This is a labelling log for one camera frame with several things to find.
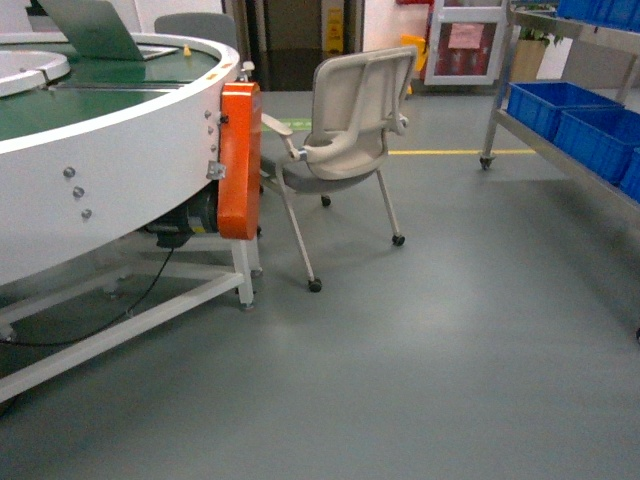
chair backrest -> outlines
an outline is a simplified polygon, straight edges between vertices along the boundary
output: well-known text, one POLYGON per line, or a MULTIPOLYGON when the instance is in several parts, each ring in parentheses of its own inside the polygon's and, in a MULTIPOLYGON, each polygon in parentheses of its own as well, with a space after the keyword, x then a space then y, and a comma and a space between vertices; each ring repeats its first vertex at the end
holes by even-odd
POLYGON ((324 180, 377 169, 387 154, 386 132, 402 135, 400 113, 415 66, 414 46, 330 58, 316 69, 307 163, 324 180))
POLYGON ((204 38, 238 50, 236 23, 229 15, 209 12, 173 13, 158 17, 156 33, 204 38))

laptop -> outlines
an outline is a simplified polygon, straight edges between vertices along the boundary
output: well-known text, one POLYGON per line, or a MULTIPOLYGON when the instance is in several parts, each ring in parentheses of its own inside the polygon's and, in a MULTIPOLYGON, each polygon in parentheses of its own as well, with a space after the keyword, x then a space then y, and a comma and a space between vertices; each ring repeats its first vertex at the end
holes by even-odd
POLYGON ((39 0, 47 15, 83 57, 145 61, 175 47, 136 45, 113 5, 106 0, 39 0))

doorway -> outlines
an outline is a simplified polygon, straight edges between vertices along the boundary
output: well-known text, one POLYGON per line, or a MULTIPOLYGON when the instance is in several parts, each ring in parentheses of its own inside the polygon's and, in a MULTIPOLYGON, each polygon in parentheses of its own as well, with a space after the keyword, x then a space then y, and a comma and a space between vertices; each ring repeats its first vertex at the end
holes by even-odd
POLYGON ((362 50, 364 0, 225 1, 264 91, 309 91, 326 58, 362 50))

glass door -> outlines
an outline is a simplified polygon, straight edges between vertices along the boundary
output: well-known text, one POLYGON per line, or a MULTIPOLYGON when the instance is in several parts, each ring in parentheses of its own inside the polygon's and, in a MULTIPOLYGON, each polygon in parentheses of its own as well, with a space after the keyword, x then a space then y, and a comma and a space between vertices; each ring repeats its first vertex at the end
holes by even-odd
POLYGON ((500 68, 507 0, 436 0, 426 85, 490 85, 500 68))

chair caster wheel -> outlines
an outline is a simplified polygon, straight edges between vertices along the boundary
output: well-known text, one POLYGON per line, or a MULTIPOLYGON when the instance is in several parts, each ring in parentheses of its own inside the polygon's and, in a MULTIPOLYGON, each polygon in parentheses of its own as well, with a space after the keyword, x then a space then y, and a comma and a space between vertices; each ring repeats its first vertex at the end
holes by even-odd
POLYGON ((322 290, 322 282, 319 278, 314 278, 313 280, 309 280, 309 291, 313 293, 318 293, 322 290))
POLYGON ((480 157, 480 166, 482 170, 489 170, 491 167, 491 162, 493 162, 494 157, 480 157))
POLYGON ((391 241, 396 247, 404 245, 404 235, 394 235, 391 241))

